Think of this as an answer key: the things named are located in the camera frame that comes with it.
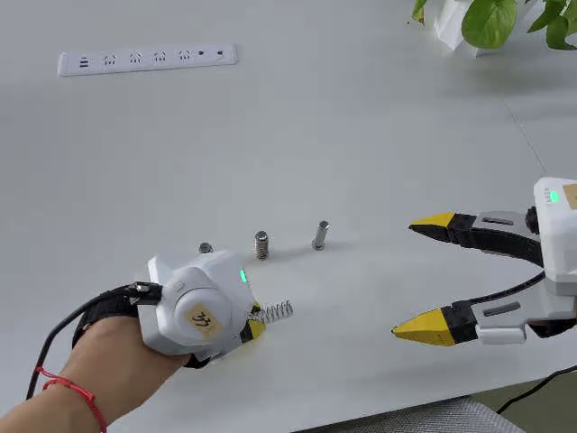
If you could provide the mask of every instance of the metal bolt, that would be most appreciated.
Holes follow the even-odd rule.
[[[317,251],[321,251],[325,249],[325,238],[326,232],[328,232],[328,228],[330,225],[328,221],[321,221],[318,223],[318,228],[316,230],[315,239],[313,239],[313,248]]]
[[[201,254],[212,253],[214,251],[213,246],[208,242],[203,242],[198,246],[198,252]]]
[[[254,235],[254,255],[259,260],[266,260],[269,257],[269,236],[267,232],[257,232]]]

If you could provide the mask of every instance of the yellow fingertip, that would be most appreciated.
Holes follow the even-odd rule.
[[[392,333],[398,338],[428,345],[455,345],[441,309],[434,309],[411,318],[398,327],[394,327]]]
[[[249,320],[249,328],[251,329],[252,338],[258,338],[266,329],[266,325],[259,320]]]
[[[418,219],[413,221],[411,226],[440,226],[447,227],[454,217],[454,212],[444,212],[443,214],[437,214],[433,216],[428,216],[427,218]]]

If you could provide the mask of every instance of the sticker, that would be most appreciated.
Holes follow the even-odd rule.
[[[569,207],[573,210],[577,210],[577,183],[573,183],[572,185],[563,185],[563,191],[565,191]]]
[[[222,326],[202,302],[197,303],[187,312],[187,319],[205,338],[210,338],[222,330]]]

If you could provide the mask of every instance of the red string bracelet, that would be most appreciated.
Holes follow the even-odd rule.
[[[100,412],[100,410],[98,409],[98,407],[94,403],[94,400],[96,397],[92,392],[80,388],[75,383],[73,383],[72,381],[69,381],[68,379],[66,379],[64,377],[60,377],[60,376],[57,376],[55,374],[48,373],[42,367],[36,367],[36,371],[38,373],[42,373],[46,377],[50,378],[49,381],[44,383],[44,386],[42,387],[43,391],[46,390],[46,388],[48,388],[49,386],[53,385],[54,383],[59,383],[60,385],[66,386],[67,388],[70,388],[71,390],[74,390],[78,394],[80,394],[82,396],[82,398],[85,400],[85,402],[87,403],[87,405],[90,408],[90,410],[92,411],[92,413],[94,414],[96,421],[98,422],[98,426],[100,427],[101,433],[106,433],[106,421],[105,421],[104,417],[102,416],[102,413]]]

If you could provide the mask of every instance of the power strip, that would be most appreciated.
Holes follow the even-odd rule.
[[[102,52],[63,52],[58,61],[58,75],[115,74],[139,70],[197,68],[234,65],[236,49],[230,43],[212,45],[172,45]]]

